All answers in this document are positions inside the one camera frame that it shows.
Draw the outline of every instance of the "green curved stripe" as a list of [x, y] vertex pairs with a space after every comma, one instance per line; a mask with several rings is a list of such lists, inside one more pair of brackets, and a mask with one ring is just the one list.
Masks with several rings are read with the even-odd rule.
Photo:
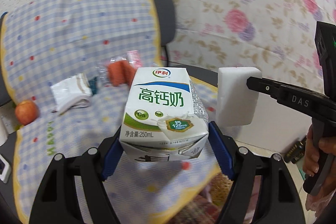
[[124, 124], [134, 129], [147, 130], [147, 131], [161, 131], [161, 129], [158, 126], [152, 126], [150, 124], [138, 122], [134, 120], [127, 113], [125, 114]]

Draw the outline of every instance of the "milk carton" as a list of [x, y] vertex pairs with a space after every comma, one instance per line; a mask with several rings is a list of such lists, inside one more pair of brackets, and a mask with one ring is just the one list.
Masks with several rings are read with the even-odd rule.
[[208, 115], [185, 68], [138, 68], [126, 103], [120, 143], [131, 160], [198, 157]]

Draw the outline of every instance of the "blue and white gingham fabric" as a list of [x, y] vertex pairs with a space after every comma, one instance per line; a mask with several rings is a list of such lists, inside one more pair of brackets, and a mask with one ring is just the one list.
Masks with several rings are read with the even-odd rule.
[[[148, 0], [36, 0], [8, 15], [4, 45], [9, 83], [18, 101], [34, 97], [41, 110], [36, 121], [20, 130], [16, 152], [16, 202], [27, 218], [53, 155], [81, 155], [114, 135], [129, 91], [127, 85], [102, 87], [90, 107], [59, 116], [50, 112], [55, 104], [50, 85], [79, 72], [95, 77], [97, 61], [127, 50], [139, 50], [143, 65], [151, 66], [157, 48], [149, 9]], [[213, 109], [216, 93], [203, 84], [195, 87], [204, 106]], [[178, 161], [133, 162], [123, 154], [113, 176], [104, 182], [121, 223], [152, 222], [152, 214], [167, 212], [185, 190], [209, 180], [217, 164], [209, 143], [189, 162], [190, 169], [182, 170]], [[80, 178], [77, 191], [83, 219], [92, 223]]]

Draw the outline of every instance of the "apple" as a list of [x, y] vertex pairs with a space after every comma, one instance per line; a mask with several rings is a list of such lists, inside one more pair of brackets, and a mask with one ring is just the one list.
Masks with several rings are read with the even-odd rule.
[[38, 112], [37, 105], [31, 100], [24, 100], [15, 108], [15, 116], [24, 126], [33, 122], [37, 118]]

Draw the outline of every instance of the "metal bolt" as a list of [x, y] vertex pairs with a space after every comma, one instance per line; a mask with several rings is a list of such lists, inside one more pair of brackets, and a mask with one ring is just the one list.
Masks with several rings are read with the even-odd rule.
[[87, 152], [89, 153], [89, 155], [94, 155], [95, 153], [98, 152], [98, 149], [95, 147], [92, 147]]
[[239, 151], [239, 153], [241, 153], [243, 155], [246, 155], [249, 152], [249, 150], [246, 147], [243, 147], [243, 146], [239, 147], [238, 151]]
[[277, 160], [277, 161], [280, 161], [282, 158], [279, 154], [274, 154], [273, 155], [273, 159]]
[[55, 156], [54, 156], [54, 159], [55, 160], [61, 160], [63, 158], [63, 155], [62, 154], [56, 154]]

